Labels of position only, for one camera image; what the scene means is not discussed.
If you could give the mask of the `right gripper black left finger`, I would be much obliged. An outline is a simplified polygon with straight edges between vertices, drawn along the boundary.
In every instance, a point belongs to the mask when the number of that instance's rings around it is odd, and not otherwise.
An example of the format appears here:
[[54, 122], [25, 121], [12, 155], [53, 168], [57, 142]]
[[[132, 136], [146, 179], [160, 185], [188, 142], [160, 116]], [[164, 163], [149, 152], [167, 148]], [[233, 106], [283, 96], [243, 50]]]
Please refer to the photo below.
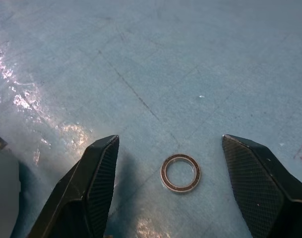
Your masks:
[[114, 193], [120, 138], [89, 145], [59, 180], [27, 238], [103, 238]]

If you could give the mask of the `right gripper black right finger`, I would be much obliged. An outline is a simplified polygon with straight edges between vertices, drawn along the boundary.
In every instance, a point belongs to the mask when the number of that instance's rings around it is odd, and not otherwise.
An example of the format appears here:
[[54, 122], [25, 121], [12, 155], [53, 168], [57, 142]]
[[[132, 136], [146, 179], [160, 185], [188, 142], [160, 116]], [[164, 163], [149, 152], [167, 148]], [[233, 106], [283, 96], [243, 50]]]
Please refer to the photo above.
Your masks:
[[235, 200], [253, 238], [302, 238], [302, 183], [264, 145], [224, 134]]

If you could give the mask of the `grey motor housing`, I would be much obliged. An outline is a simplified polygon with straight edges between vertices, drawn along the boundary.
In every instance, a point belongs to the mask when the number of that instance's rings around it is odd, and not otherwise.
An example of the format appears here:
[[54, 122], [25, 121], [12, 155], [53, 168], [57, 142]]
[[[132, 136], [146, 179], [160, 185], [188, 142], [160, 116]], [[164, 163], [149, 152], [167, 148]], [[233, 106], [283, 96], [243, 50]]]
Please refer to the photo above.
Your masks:
[[19, 214], [19, 162], [0, 137], [0, 238], [10, 238]]

